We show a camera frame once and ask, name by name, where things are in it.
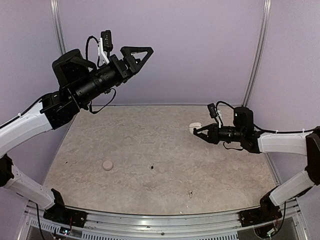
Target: purple wall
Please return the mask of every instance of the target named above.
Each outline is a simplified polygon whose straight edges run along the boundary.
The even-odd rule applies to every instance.
[[[39,96],[58,89],[51,69],[59,50],[50,1],[0,1],[0,124],[22,112]],[[41,183],[66,128],[39,135],[9,156]],[[14,239],[27,200],[0,189],[0,239]]]
[[[116,104],[241,104],[258,43],[264,1],[59,1],[67,50],[85,55],[89,35],[110,29],[113,53],[152,46],[142,71],[119,88]],[[96,61],[91,43],[89,59]],[[102,95],[94,103],[105,104]]]
[[[265,129],[320,125],[319,1],[272,1],[268,33],[249,106]],[[271,154],[282,182],[306,166],[306,158]],[[320,187],[298,199],[311,240],[320,239]]]

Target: marble-pattern floor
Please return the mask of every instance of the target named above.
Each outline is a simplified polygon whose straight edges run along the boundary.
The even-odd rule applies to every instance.
[[[232,125],[232,110],[221,111],[224,124]],[[264,156],[206,143],[189,132],[193,122],[213,122],[207,107],[82,110],[44,185],[60,191],[66,205],[116,213],[200,214],[259,205],[275,187]],[[111,171],[103,169],[105,160],[113,162]]]

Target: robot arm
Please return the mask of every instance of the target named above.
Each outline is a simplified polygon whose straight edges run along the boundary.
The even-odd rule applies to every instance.
[[[72,219],[73,226],[83,227],[87,214],[66,208],[58,191],[48,189],[23,174],[7,152],[36,135],[69,123],[80,109],[89,110],[88,105],[93,99],[109,93],[114,86],[126,83],[153,54],[151,47],[124,46],[120,50],[123,59],[119,60],[116,55],[110,56],[112,48],[108,30],[101,33],[98,44],[98,54],[103,63],[100,68],[83,59],[79,49],[59,57],[52,64],[59,91],[45,94],[26,111],[0,126],[0,187],[13,190],[40,205],[45,209],[43,217],[46,219],[67,225]],[[134,53],[141,52],[146,52],[143,59],[134,57]]]
[[[239,142],[250,153],[291,153],[307,157],[307,167],[294,177],[268,192],[260,200],[260,208],[240,212],[242,226],[250,226],[281,218],[279,206],[287,200],[305,194],[320,184],[320,128],[307,131],[278,132],[263,130],[254,124],[253,112],[247,107],[233,107],[233,125],[223,126],[217,120],[219,111],[208,105],[211,118],[217,123],[207,126],[192,123],[193,134],[210,144],[220,141]]]

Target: metal rail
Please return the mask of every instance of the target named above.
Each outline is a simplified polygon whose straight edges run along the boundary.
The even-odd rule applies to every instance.
[[[75,239],[118,239],[118,240],[141,240],[141,239],[238,239],[238,231],[250,229],[241,227],[239,211],[225,211],[217,213],[192,214],[192,215],[133,215],[101,212],[82,209],[88,213],[84,228],[73,227],[71,233]],[[286,218],[297,217],[300,213],[296,200],[287,202]],[[63,224],[51,222],[40,217],[41,225],[45,231],[53,232],[60,227],[68,227]],[[35,204],[29,202],[24,213],[24,224],[20,232],[19,240],[25,240],[30,225],[38,227],[37,210]]]
[[[58,0],[50,0],[50,5],[51,5],[51,13],[53,18],[56,40],[58,43],[60,54],[63,55],[66,53],[66,46],[64,41],[64,35],[62,33]]]
[[[266,35],[267,35],[270,9],[271,9],[271,0],[265,0],[258,45],[257,45],[256,51],[255,51],[255,56],[254,56],[253,66],[252,66],[251,73],[250,73],[249,83],[246,88],[246,92],[245,92],[244,99],[242,102],[242,106],[244,106],[244,107],[248,106],[248,103],[249,103],[249,100],[252,95],[252,91],[254,89],[254,85],[256,82],[257,73],[258,73],[258,69],[259,69],[259,65],[260,65],[260,60],[261,60],[261,56],[263,53],[264,44],[265,44]]]

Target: enclosure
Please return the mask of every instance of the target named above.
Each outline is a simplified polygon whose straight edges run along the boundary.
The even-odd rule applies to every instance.
[[[263,129],[318,126],[317,1],[13,0],[0,9],[1,124],[58,91],[52,63],[73,49],[85,57],[89,36],[111,30],[119,58],[123,46],[154,51],[101,112],[81,109],[8,152],[27,176],[88,213],[69,239],[259,239],[254,229],[263,224],[243,227],[239,211],[259,206],[307,157],[225,149],[191,134],[189,124],[214,123],[207,105],[224,101],[250,108]],[[87,51],[96,63],[94,40]],[[111,98],[101,94],[93,109]],[[235,124],[231,108],[219,107],[225,126]],[[0,192],[0,239],[41,239],[34,203]],[[281,204],[285,219],[272,239],[320,239],[319,197],[314,186]],[[45,239],[68,227],[39,213]]]

